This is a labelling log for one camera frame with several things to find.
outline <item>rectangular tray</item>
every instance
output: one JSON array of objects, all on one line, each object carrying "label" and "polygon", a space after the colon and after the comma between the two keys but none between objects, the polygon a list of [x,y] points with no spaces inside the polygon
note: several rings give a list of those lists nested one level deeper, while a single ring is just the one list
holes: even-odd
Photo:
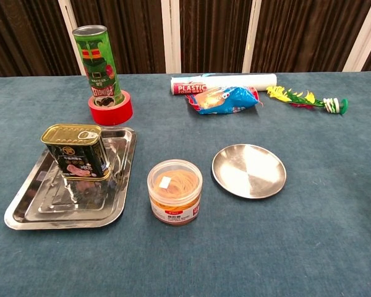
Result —
[{"label": "rectangular tray", "polygon": [[96,228],[115,221],[125,206],[136,134],[126,127],[103,128],[112,170],[104,181],[63,178],[44,150],[4,215],[16,230]]}]

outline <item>round metal plate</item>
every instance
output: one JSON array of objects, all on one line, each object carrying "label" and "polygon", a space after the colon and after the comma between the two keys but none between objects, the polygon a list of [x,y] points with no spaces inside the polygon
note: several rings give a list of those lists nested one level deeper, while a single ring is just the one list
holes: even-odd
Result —
[{"label": "round metal plate", "polygon": [[251,144],[223,148],[215,155],[211,169],[225,190],[243,198],[270,197],[286,182],[282,161],[269,150]]}]

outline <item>luncheon meat can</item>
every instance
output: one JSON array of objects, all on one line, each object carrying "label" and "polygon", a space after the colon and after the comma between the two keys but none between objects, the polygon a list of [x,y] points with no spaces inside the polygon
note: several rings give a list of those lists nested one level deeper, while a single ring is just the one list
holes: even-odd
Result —
[{"label": "luncheon meat can", "polygon": [[111,107],[124,101],[117,78],[107,28],[88,25],[76,28],[73,36],[95,97],[95,104]]},{"label": "luncheon meat can", "polygon": [[96,125],[56,124],[41,136],[64,178],[105,179],[110,162],[104,149],[101,127]]}]

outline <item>pull tab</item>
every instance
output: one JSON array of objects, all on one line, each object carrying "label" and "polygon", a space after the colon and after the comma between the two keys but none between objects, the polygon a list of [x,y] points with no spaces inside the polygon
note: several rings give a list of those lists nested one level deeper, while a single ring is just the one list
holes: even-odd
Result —
[{"label": "pull tab", "polygon": [[77,137],[78,139],[84,140],[84,139],[94,139],[94,138],[97,138],[98,136],[99,134],[95,132],[82,131]]}]

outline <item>red tape roll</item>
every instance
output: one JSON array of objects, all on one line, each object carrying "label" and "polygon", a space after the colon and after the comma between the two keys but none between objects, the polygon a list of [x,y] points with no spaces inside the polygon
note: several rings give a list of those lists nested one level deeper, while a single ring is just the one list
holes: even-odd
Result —
[{"label": "red tape roll", "polygon": [[126,122],[133,115],[132,104],[130,103],[130,95],[122,90],[125,99],[118,105],[112,107],[100,107],[93,102],[92,96],[88,100],[88,106],[91,109],[93,120],[102,126],[115,126]]}]

